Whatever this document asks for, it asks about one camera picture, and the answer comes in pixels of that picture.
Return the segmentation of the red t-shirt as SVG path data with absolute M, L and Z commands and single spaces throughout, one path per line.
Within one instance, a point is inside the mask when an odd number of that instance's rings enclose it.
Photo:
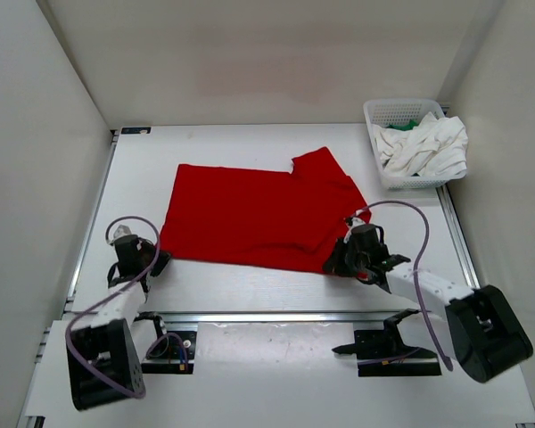
M 326 147 L 290 172 L 181 164 L 160 246 L 177 259 L 320 274 L 346 217 L 366 205 Z

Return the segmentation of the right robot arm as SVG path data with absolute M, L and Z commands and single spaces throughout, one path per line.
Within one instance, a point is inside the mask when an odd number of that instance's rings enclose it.
M 354 226 L 337 239 L 323 270 L 376 285 L 417 305 L 384 319 L 382 329 L 357 331 L 353 343 L 333 348 L 337 355 L 356 355 L 368 375 L 374 374 L 372 365 L 436 356 L 486 383 L 533 354 L 527 333 L 497 287 L 471 289 L 391 254 L 379 226 Z

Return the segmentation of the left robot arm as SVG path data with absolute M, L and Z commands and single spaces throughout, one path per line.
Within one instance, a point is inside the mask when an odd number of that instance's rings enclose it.
M 117 261 L 111 265 L 108 289 L 116 295 L 94 310 L 91 323 L 70 331 L 68 351 L 70 391 L 75 409 L 82 411 L 146 393 L 142 363 L 157 358 L 169 346 L 164 321 L 154 312 L 141 312 L 150 286 L 171 256 L 132 233 L 115 237 Z

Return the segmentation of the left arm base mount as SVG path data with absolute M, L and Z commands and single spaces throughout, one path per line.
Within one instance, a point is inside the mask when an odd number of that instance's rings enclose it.
M 131 334 L 144 375 L 191 375 L 197 331 L 167 323 L 155 312 L 139 313 Z

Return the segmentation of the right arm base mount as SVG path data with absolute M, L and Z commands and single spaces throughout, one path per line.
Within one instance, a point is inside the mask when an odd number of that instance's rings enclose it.
M 332 348 L 336 356 L 354 355 L 358 377 L 426 377 L 440 376 L 437 354 L 403 342 L 399 324 L 417 309 L 405 309 L 383 321 L 381 330 L 355 330 L 354 342 Z

